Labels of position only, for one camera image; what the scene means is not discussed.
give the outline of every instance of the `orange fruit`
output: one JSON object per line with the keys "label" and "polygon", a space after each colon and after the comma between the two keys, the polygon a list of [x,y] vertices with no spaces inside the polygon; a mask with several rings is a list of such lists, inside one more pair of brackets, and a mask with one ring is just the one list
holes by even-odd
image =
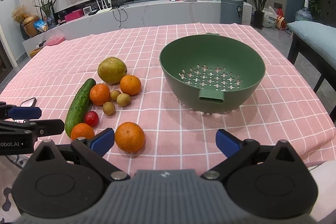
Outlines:
{"label": "orange fruit", "polygon": [[134,75],[126,75],[120,81],[120,89],[123,93],[133,96],[140,92],[141,82],[139,78]]}
{"label": "orange fruit", "polygon": [[97,105],[102,106],[110,100],[110,88],[105,84],[97,84],[90,90],[90,99]]}
{"label": "orange fruit", "polygon": [[114,141],[125,152],[137,152],[145,144],[145,133],[134,122],[124,122],[118,126],[114,134]]}
{"label": "orange fruit", "polygon": [[87,139],[93,138],[95,133],[88,124],[86,123],[79,123],[73,127],[71,130],[71,139],[76,140],[78,137],[85,137]]}

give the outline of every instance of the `gray trash can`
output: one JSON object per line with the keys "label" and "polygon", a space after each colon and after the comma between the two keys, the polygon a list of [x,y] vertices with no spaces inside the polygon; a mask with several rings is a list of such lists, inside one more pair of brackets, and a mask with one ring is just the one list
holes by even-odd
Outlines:
{"label": "gray trash can", "polygon": [[244,0],[221,0],[220,23],[242,23]]}

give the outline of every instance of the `gray tile floor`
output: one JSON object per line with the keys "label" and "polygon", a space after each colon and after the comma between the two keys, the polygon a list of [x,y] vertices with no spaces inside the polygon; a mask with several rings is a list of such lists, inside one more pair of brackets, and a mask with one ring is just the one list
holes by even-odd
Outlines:
{"label": "gray tile floor", "polygon": [[[272,43],[285,57],[288,56],[289,49],[292,43],[290,34],[285,31],[280,31],[273,28],[263,28],[262,30],[256,29],[262,36],[264,36],[270,43]],[[13,79],[13,77],[28,63],[30,57],[27,57],[19,64],[19,66],[13,69],[6,78],[0,83],[0,92],[4,90],[7,84]],[[320,78],[320,73],[313,67],[313,65],[299,54],[296,59],[295,65],[298,72],[305,78],[308,84],[314,88],[318,79]],[[320,89],[317,92],[318,98],[320,98],[322,104],[328,111],[331,110],[336,105],[336,92],[329,85],[327,81],[324,81]]]}

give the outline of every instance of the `metal bolt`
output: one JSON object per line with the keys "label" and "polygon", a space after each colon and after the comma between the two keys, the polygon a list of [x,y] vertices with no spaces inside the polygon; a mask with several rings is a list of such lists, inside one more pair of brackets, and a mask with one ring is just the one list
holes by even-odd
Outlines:
{"label": "metal bolt", "polygon": [[214,170],[207,171],[203,174],[203,177],[206,179],[218,179],[220,176],[220,173]]}
{"label": "metal bolt", "polygon": [[114,180],[123,180],[127,178],[127,174],[123,171],[115,171],[111,173],[111,178],[113,178]]}

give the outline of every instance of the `red tomato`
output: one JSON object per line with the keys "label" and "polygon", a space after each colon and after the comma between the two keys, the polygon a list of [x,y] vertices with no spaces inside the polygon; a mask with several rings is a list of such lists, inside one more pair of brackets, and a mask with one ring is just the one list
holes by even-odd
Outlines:
{"label": "red tomato", "polygon": [[89,111],[85,115],[84,122],[91,127],[95,127],[99,123],[98,114],[94,111]]}

